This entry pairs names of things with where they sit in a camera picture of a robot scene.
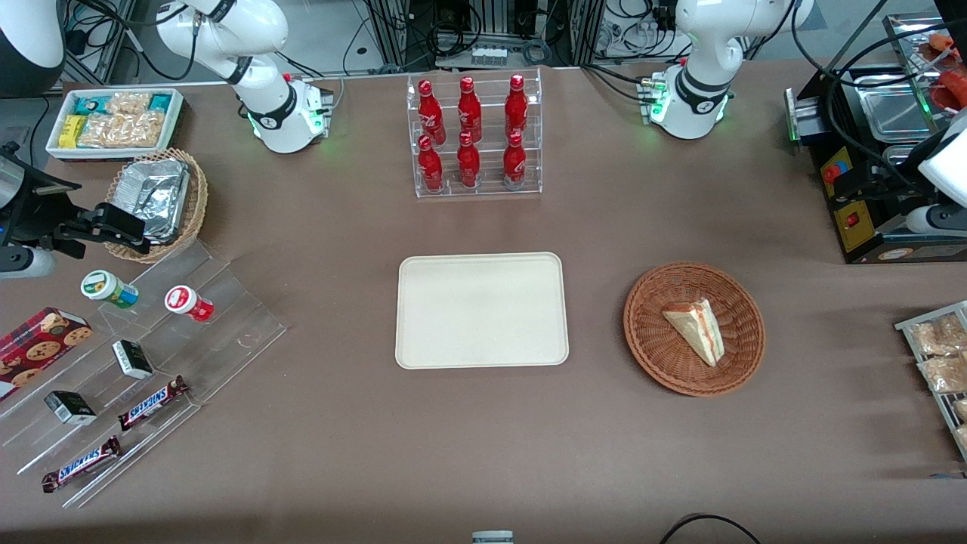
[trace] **red bottle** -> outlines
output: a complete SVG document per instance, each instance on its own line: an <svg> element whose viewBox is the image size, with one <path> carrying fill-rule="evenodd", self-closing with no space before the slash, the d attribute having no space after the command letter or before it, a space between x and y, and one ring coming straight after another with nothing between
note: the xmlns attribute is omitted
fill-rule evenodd
<svg viewBox="0 0 967 544"><path fill-rule="evenodd" d="M460 163L460 183L467 189L475 189L481 181L481 154L470 131L460 133L456 160Z"/></svg>
<svg viewBox="0 0 967 544"><path fill-rule="evenodd" d="M460 79L460 102L456 105L460 115L460 130L469 131L474 142L484 137L484 118L481 114L481 99L474 92L474 79L462 77Z"/></svg>
<svg viewBox="0 0 967 544"><path fill-rule="evenodd" d="M439 193L443 191L443 163L440 162L440 156L433 149L433 141L429 136L421 135L417 143L420 146L417 162L420 163L420 175L424 179L426 190Z"/></svg>
<svg viewBox="0 0 967 544"><path fill-rule="evenodd" d="M433 138L433 144L439 147L447 141L447 130L443 128L443 108L433 96L433 85L429 81L422 79L417 88L420 90L420 124L424 134Z"/></svg>
<svg viewBox="0 0 967 544"><path fill-rule="evenodd" d="M510 145L504 151L504 185L511 191L517 191L524 185L524 163L527 153L521 146L523 136L520 131L514 131L508 138Z"/></svg>
<svg viewBox="0 0 967 544"><path fill-rule="evenodd" d="M507 118L507 137L511 137L513 131L524 134L527 128L527 96L524 95L524 76L520 74L511 76L511 94L504 104L504 114Z"/></svg>

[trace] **wicker basket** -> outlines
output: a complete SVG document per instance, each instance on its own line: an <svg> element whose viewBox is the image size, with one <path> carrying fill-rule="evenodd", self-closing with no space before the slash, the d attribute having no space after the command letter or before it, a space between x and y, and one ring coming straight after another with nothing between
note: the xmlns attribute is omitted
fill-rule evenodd
<svg viewBox="0 0 967 544"><path fill-rule="evenodd" d="M705 297L718 319L725 355L710 367L661 314L672 302ZM672 262L634 284L625 302L625 338L634 358L665 387L694 397L730 393L755 374L766 349L752 297L724 272L699 262Z"/></svg>
<svg viewBox="0 0 967 544"><path fill-rule="evenodd" d="M174 242L166 246L152 246L148 255L142 255L135 250L119 244L105 244L107 250L115 257L126 260L134 260L145 264L152 264L161 260L162 257L173 253L186 244L191 243L201 230L201 224L205 220L205 205L208 204L208 182L205 180L205 172L201 171L198 163L184 151L180 149L165 149L158 153L152 153L139 157L135 162L160 161L161 159L178 159L184 161L191 168L191 179L189 180L189 190L185 197L185 211L182 214L181 232ZM118 181L121 178L119 171L114 176L114 183L107 190L107 201L114 198L114 192L118 188Z"/></svg>

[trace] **red cookie box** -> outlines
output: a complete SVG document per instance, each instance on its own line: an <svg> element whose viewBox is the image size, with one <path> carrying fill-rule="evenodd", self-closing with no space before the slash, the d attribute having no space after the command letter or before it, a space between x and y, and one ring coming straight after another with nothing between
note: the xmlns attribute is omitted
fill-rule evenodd
<svg viewBox="0 0 967 544"><path fill-rule="evenodd" d="M84 319L44 308L0 338L0 401L94 334Z"/></svg>

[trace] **red switch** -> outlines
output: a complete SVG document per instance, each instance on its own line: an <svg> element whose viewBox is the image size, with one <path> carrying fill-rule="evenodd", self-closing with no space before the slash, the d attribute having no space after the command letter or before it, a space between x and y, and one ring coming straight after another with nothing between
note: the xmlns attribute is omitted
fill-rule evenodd
<svg viewBox="0 0 967 544"><path fill-rule="evenodd" d="M841 173L843 172L839 168L839 166L837 165L827 166L826 169L823 170L823 181L825 181L826 183L833 183L836 181L836 179L839 177Z"/></svg>

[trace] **table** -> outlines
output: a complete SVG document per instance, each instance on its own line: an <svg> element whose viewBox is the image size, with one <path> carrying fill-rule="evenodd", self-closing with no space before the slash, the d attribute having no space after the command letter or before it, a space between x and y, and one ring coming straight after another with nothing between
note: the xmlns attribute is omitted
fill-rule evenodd
<svg viewBox="0 0 967 544"><path fill-rule="evenodd" d="M332 137L291 156L253 138L227 86L182 87L179 146L211 184L202 238L292 328L82 509L0 470L0 541L641 543L699 511L764 542L962 541L967 484L926 478L956 450L892 324L963 299L967 265L842 264L785 137L782 90L806 63L748 63L699 141L641 126L577 69L543 75L544 193L486 202L415 199L405 77L349 81ZM117 167L48 170L90 205ZM396 365L406 257L529 251L564 262L563 365ZM0 284L0 330L44 305L92 312L90 269L141 269L88 253ZM731 395L665 390L625 344L631 285L678 259L727 271L762 310L765 360Z"/></svg>

